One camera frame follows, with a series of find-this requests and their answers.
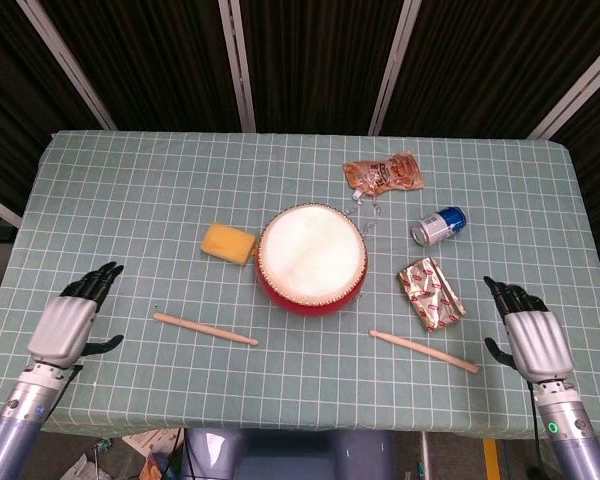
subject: drumhead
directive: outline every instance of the drumhead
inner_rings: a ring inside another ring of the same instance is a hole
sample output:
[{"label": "drumhead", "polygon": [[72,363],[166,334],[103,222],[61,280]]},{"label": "drumhead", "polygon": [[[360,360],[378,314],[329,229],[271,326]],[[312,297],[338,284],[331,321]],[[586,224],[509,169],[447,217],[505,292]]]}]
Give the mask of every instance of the drumhead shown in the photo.
[{"label": "drumhead", "polygon": [[366,262],[356,226],[326,205],[299,205],[280,213],[265,228],[258,248],[266,282],[302,305],[325,305],[347,295]]}]

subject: soda can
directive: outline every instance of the soda can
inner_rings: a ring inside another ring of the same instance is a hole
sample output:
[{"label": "soda can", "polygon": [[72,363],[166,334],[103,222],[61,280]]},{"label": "soda can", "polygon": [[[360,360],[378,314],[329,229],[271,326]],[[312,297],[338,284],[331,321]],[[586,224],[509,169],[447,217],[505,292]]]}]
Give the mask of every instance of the soda can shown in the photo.
[{"label": "soda can", "polygon": [[430,247],[455,235],[466,224],[467,217],[462,210],[458,207],[447,207],[430,217],[419,220],[411,227],[411,235],[423,247]]}]

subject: robotic arm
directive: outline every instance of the robotic arm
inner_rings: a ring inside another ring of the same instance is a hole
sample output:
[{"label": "robotic arm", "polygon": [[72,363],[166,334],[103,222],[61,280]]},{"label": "robotic arm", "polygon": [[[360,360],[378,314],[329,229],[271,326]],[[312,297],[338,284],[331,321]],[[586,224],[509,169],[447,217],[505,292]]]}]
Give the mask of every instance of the robotic arm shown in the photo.
[{"label": "robotic arm", "polygon": [[517,285],[489,277],[484,281],[507,330],[513,355],[485,338],[489,353],[537,385],[535,399],[563,474],[569,480],[600,480],[600,444],[573,386],[564,379],[573,371],[569,345],[558,319],[538,297]]},{"label": "robotic arm", "polygon": [[[80,357],[106,353],[123,339],[88,343],[91,326],[123,266],[115,262],[68,285],[45,307],[28,349],[27,365],[0,415],[0,480],[18,478],[42,425],[53,413],[69,382],[82,369]],[[65,381],[65,371],[73,373]]]}]

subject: yellow tape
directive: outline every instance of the yellow tape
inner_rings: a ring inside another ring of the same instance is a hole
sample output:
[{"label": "yellow tape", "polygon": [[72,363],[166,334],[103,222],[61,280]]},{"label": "yellow tape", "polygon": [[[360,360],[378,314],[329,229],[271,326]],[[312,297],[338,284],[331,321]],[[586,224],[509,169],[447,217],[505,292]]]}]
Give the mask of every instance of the yellow tape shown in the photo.
[{"label": "yellow tape", "polygon": [[487,480],[500,480],[500,466],[498,465],[498,447],[493,438],[483,438],[484,465],[487,468]]}]

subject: grid pattern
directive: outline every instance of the grid pattern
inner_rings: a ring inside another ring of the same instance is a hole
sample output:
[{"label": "grid pattern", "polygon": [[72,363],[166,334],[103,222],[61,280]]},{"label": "grid pattern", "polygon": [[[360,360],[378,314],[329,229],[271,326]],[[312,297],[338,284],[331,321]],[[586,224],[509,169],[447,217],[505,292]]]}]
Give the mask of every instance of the grid pattern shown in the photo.
[{"label": "grid pattern", "polygon": [[[426,186],[356,208],[345,161],[411,150]],[[339,313],[270,304],[239,267],[202,253],[213,222],[259,234],[284,208],[320,202],[366,228],[370,269]],[[424,249],[409,224],[456,205],[468,226]],[[468,314],[431,334],[396,274],[435,257]],[[122,333],[84,360],[48,429],[114,436],[165,426],[379,428],[529,437],[527,391],[482,339],[506,345],[483,275],[525,285],[567,331],[575,383],[600,432],[600,266],[568,152],[547,141],[69,131],[45,151],[0,290],[0,409],[45,304],[115,260],[125,270],[92,330]],[[233,344],[151,319],[229,328]],[[477,375],[374,340],[371,328],[480,365]]]}]

